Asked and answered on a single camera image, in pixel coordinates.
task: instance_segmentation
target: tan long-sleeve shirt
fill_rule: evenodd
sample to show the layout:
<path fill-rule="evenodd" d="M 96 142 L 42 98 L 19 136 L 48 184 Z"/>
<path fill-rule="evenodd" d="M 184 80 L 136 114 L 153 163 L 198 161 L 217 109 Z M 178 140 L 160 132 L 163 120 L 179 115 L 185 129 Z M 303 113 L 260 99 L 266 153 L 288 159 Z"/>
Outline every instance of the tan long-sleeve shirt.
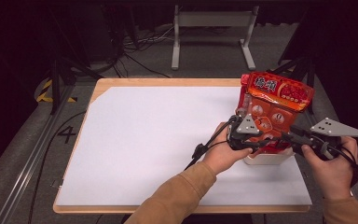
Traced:
<path fill-rule="evenodd" d="M 126 224 L 180 224 L 197 208 L 215 181 L 211 168 L 198 162 L 162 184 Z M 358 201 L 354 197 L 324 200 L 324 216 L 328 224 L 358 223 Z"/>

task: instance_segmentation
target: person's left hand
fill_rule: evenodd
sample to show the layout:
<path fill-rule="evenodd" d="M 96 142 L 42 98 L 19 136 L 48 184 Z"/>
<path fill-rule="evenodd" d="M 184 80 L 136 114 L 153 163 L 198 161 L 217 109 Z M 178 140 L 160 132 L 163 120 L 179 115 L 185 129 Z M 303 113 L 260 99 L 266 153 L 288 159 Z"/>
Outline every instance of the person's left hand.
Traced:
<path fill-rule="evenodd" d="M 215 132 L 217 132 L 223 125 L 224 123 L 220 123 Z M 243 159 L 252 153 L 251 148 L 245 148 L 243 150 L 231 149 L 227 143 L 227 128 L 216 136 L 210 146 L 213 146 L 213 144 L 217 145 L 206 152 L 202 161 L 211 167 L 216 175 L 230 168 L 236 161 Z"/>

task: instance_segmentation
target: person's right arm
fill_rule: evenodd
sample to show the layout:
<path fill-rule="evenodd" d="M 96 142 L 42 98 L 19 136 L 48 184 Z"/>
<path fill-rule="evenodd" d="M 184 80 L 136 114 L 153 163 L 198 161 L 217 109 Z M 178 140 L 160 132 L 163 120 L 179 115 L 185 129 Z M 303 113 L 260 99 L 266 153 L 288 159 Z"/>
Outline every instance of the person's right arm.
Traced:
<path fill-rule="evenodd" d="M 358 162 L 356 140 L 345 136 L 341 137 L 341 141 Z M 309 146 L 303 146 L 302 150 L 324 195 L 326 222 L 328 224 L 358 223 L 358 201 L 351 196 L 353 173 L 351 164 L 342 156 L 331 161 L 322 161 Z"/>

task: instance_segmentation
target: hand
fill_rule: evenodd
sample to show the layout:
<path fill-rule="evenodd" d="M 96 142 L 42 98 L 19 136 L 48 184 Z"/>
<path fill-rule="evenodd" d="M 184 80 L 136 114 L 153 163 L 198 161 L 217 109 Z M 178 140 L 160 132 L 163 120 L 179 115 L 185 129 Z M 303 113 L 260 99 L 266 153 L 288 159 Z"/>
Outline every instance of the hand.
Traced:
<path fill-rule="evenodd" d="M 351 137 L 341 137 L 342 146 L 347 148 L 358 161 L 356 140 Z M 351 164 L 342 156 L 331 161 L 322 161 L 309 146 L 302 146 L 305 159 L 312 168 L 313 176 L 322 189 L 326 199 L 346 199 L 351 197 Z"/>
<path fill-rule="evenodd" d="M 224 123 L 220 123 L 214 131 L 222 127 Z M 205 154 L 203 161 L 211 167 L 216 175 L 230 168 L 236 161 L 247 157 L 251 152 L 251 148 L 243 150 L 233 150 L 227 143 L 227 128 L 225 128 L 216 138 L 212 141 L 210 146 L 216 144 L 214 147 L 209 149 Z"/>

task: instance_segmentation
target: triangular metal plate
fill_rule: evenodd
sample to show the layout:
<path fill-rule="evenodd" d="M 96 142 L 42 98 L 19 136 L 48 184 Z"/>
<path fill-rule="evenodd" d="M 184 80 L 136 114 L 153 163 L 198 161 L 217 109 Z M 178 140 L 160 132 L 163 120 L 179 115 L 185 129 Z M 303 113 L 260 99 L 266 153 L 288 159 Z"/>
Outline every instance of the triangular metal plate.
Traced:
<path fill-rule="evenodd" d="M 257 126 L 255 126 L 255 121 L 250 114 L 243 118 L 242 123 L 237 128 L 237 133 L 259 133 Z"/>
<path fill-rule="evenodd" d="M 310 130 L 313 133 L 320 133 L 326 136 L 358 137 L 358 129 L 352 128 L 348 125 L 329 118 L 326 118 L 315 124 L 315 126 L 312 126 Z"/>

